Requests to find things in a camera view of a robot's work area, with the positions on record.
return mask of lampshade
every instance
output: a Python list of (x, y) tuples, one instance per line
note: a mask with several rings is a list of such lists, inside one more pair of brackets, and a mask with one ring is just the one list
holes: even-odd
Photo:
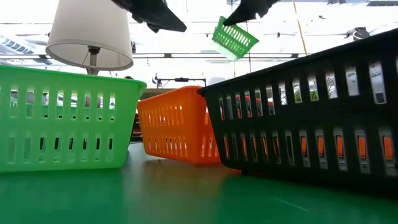
[(110, 0), (59, 0), (46, 53), (67, 65), (89, 68), (88, 46), (100, 48), (98, 70), (132, 67), (127, 12)]

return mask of basket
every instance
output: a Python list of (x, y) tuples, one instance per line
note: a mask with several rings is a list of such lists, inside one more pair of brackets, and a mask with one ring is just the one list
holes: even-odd
[(138, 102), (146, 154), (192, 164), (220, 163), (199, 88), (186, 86)]
[(221, 162), (397, 187), (397, 39), (398, 29), (200, 89)]
[(0, 88), (0, 172), (12, 172), (120, 167), (146, 84), (0, 66)]
[(225, 20), (225, 17), (220, 17), (213, 42), (220, 46), (220, 52), (225, 57), (232, 60), (243, 58), (259, 40), (237, 25), (224, 26)]

